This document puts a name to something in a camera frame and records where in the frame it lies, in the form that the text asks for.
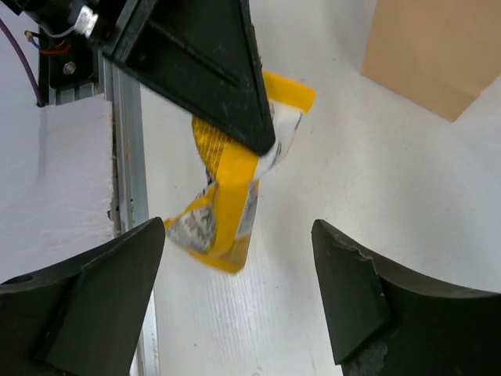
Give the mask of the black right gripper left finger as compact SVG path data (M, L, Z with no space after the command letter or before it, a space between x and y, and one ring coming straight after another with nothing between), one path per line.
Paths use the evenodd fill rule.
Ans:
M1 285L3 375L127 375L164 249L160 218Z

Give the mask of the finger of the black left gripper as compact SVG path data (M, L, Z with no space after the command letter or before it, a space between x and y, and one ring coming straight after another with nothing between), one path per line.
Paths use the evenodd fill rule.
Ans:
M276 137L247 1L94 1L92 10L92 42L110 62L256 154L271 149Z

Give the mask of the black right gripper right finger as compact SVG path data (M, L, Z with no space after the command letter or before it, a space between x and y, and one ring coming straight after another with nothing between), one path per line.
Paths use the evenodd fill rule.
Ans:
M312 248L343 374L499 374L499 294L425 276L322 219L312 225Z

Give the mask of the yellow snack bar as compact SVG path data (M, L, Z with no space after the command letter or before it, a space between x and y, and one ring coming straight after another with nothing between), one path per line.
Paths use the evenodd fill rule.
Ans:
M258 156L206 121L193 117L193 139L205 165L207 187L186 209L164 221L166 237L199 262L224 273L246 264L258 206L260 178L287 155L315 91L269 71L263 73L276 141Z

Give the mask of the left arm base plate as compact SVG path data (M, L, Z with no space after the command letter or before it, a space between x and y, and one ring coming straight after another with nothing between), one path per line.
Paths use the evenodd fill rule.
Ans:
M16 14L29 16L36 31L26 31L27 40L39 53L38 79L41 90L75 89L98 82L98 55L88 39L74 30L81 8L87 6L98 16L100 38L108 37L124 1L6 1Z

